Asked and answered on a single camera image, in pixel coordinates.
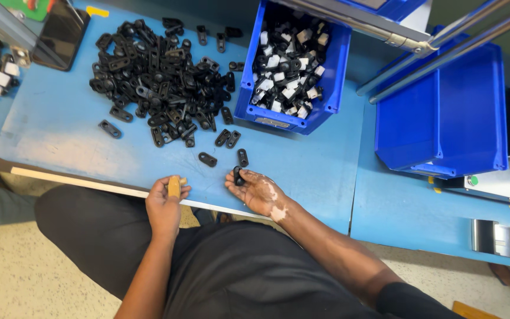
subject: hand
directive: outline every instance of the hand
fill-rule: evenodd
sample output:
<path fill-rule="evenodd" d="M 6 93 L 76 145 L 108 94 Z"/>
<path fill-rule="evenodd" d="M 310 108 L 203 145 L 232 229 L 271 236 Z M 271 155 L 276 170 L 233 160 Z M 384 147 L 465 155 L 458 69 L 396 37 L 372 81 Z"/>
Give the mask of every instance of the hand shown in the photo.
<path fill-rule="evenodd" d="M 165 185 L 168 184 L 169 178 L 170 176 L 158 179 L 145 200 L 153 238 L 159 236 L 176 238 L 180 224 L 180 201 L 188 197 L 188 192 L 192 189 L 191 186 L 182 186 L 180 198 L 168 197 Z"/>
<path fill-rule="evenodd" d="M 278 222 L 285 218 L 291 199 L 265 175 L 250 170 L 239 171 L 245 180 L 243 186 L 233 182 L 233 171 L 225 176 L 225 186 L 255 213 L 270 217 Z"/>

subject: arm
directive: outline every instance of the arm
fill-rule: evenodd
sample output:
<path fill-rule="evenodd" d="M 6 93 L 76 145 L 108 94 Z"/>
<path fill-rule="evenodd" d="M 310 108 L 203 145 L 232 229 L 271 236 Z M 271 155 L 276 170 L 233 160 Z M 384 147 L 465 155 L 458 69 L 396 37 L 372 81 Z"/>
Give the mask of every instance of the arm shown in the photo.
<path fill-rule="evenodd" d="M 349 291 L 375 308 L 389 283 L 403 282 L 385 263 L 357 241 L 324 225 L 285 193 L 270 178 L 241 170 L 245 185 L 225 186 L 254 212 L 270 217 Z"/>
<path fill-rule="evenodd" d="M 164 186 L 168 179 L 157 180 L 145 200 L 152 229 L 151 243 L 117 310 L 116 319 L 161 318 L 163 315 L 172 248 L 179 232 L 180 201 L 188 196 L 191 189 L 184 186 L 180 198 L 166 198 Z"/>

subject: forearm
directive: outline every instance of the forearm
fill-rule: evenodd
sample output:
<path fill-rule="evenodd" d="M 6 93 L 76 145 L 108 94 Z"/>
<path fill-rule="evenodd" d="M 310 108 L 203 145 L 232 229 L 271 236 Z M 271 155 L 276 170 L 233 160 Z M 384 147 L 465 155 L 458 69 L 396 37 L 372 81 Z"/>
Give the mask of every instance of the forearm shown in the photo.
<path fill-rule="evenodd" d="M 161 318 L 166 301 L 173 247 L 173 237 L 153 236 L 121 307 L 117 310 L 116 319 Z"/>
<path fill-rule="evenodd" d="M 385 263 L 352 238 L 329 228 L 292 199 L 278 224 L 348 290 L 374 307 L 388 283 L 402 281 Z"/>

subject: speckled floor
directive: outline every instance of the speckled floor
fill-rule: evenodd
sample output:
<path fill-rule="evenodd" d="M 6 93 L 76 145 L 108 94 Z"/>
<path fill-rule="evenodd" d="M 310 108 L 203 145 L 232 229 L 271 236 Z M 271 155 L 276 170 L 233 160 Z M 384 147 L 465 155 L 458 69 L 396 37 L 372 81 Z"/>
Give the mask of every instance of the speckled floor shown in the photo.
<path fill-rule="evenodd" d="M 18 193 L 40 195 L 56 186 L 4 174 Z M 183 206 L 181 227 L 198 225 Z M 510 287 L 483 262 L 365 243 L 399 276 L 442 302 L 454 300 L 510 318 Z M 112 318 L 121 301 L 83 275 L 34 222 L 0 226 L 0 318 Z"/>

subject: black sleeve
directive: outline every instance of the black sleeve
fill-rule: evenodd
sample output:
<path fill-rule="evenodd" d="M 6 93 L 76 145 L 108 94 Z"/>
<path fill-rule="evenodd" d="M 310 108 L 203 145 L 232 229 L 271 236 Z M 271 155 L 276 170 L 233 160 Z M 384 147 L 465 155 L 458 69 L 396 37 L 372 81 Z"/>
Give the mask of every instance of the black sleeve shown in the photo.
<path fill-rule="evenodd" d="M 431 296 L 407 283 L 391 283 L 377 297 L 377 311 L 402 319 L 462 319 Z"/>

